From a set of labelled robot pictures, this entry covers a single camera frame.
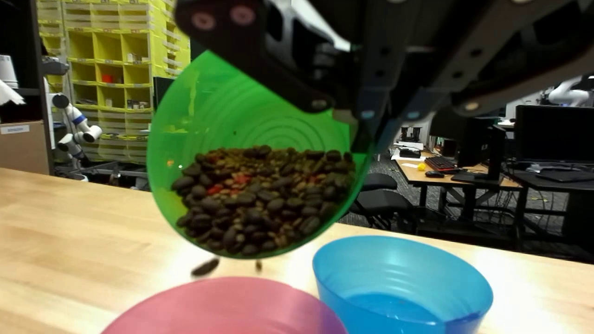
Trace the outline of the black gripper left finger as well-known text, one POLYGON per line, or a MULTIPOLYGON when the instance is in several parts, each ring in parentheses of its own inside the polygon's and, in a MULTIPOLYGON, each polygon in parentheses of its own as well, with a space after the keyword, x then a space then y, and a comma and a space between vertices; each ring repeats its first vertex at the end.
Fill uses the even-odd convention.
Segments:
POLYGON ((341 52, 287 0, 176 0, 174 22, 198 45, 300 111, 335 104, 341 52))

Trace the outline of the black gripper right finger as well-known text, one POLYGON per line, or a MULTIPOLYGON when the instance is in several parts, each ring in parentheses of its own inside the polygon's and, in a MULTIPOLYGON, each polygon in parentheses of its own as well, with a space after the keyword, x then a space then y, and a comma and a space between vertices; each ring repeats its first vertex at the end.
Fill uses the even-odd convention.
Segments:
POLYGON ((430 111, 478 117, 592 69, 594 0, 367 0, 354 149, 430 111))

